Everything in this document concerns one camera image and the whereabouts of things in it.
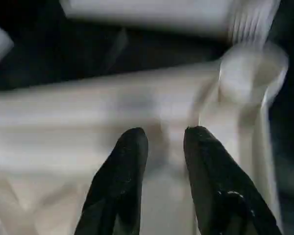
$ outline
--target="dark floor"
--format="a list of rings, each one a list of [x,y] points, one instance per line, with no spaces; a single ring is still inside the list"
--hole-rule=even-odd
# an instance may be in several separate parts
[[[30,20],[10,16],[17,27],[0,20],[15,42],[0,63],[0,91],[211,61],[229,48],[203,38],[68,21],[55,1],[33,8],[26,9]],[[288,53],[290,69],[270,109],[270,130],[285,234],[294,235],[294,15],[280,15],[270,38]]]

